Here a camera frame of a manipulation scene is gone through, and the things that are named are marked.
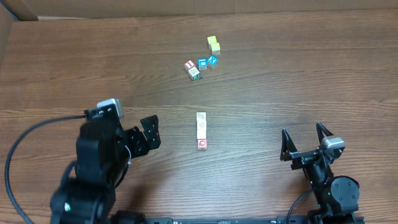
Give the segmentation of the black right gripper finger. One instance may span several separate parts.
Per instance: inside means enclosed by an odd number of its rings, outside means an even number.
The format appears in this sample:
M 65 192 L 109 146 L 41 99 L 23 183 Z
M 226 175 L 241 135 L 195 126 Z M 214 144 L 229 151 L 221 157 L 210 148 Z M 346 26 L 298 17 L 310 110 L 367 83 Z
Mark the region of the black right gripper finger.
M 282 146 L 281 146 L 281 157 L 292 157 L 293 154 L 298 153 L 297 148 L 286 129 L 282 130 Z
M 330 132 L 321 122 L 316 124 L 317 134 L 319 139 L 323 139 L 324 137 L 332 136 L 333 133 Z

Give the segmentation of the red M letter block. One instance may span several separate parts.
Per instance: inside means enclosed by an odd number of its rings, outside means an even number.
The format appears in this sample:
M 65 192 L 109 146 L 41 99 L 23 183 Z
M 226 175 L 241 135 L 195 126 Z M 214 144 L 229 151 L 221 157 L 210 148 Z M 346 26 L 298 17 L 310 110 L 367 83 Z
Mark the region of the red M letter block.
M 206 120 L 197 121 L 197 130 L 206 130 L 207 123 Z

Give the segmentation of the blue-sided picture block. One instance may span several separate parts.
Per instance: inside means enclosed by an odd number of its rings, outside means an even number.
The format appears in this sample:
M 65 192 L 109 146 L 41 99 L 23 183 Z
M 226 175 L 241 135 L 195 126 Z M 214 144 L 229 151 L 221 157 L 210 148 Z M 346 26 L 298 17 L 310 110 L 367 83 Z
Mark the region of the blue-sided picture block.
M 197 121 L 206 121 L 206 113 L 197 112 Z

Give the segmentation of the cow picture number 2 block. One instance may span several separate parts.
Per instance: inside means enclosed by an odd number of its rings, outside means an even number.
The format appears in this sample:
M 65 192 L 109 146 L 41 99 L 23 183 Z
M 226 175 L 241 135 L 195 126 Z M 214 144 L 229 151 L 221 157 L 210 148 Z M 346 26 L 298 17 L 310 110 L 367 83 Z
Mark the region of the cow picture number 2 block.
M 205 129 L 197 130 L 197 139 L 206 139 L 206 130 Z

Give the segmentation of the red Q wooden block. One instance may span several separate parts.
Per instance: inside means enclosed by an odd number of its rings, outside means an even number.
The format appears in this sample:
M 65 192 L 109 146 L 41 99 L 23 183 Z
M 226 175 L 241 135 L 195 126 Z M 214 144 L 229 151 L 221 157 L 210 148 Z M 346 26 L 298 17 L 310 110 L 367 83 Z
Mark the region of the red Q wooden block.
M 207 139 L 199 139 L 197 142 L 198 150 L 207 150 L 208 148 L 208 140 Z

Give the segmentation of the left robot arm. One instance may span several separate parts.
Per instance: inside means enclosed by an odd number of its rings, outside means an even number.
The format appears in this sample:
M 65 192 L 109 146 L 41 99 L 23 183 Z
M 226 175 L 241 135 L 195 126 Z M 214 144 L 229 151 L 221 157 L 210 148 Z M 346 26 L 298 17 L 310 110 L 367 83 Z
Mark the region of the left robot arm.
M 118 119 L 93 119 L 80 128 L 77 159 L 66 169 L 50 201 L 51 223 L 146 223 L 142 213 L 110 211 L 116 187 L 123 181 L 129 162 L 159 148 L 159 119 L 141 120 L 139 128 L 124 130 Z

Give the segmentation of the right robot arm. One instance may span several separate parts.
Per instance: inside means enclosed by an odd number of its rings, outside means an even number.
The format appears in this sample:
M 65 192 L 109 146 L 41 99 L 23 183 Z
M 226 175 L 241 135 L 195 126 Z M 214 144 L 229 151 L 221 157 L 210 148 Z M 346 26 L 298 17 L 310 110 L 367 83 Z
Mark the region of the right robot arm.
M 321 122 L 316 124 L 319 146 L 312 151 L 299 152 L 286 129 L 283 129 L 280 160 L 291 161 L 291 169 L 303 170 L 311 189 L 301 195 L 290 207 L 283 223 L 364 223 L 363 217 L 356 217 L 358 211 L 359 182 L 346 175 L 335 176 L 330 165 L 338 159 L 345 142 L 330 132 Z M 306 216 L 292 215 L 296 205 L 306 196 L 314 194 L 318 209 Z

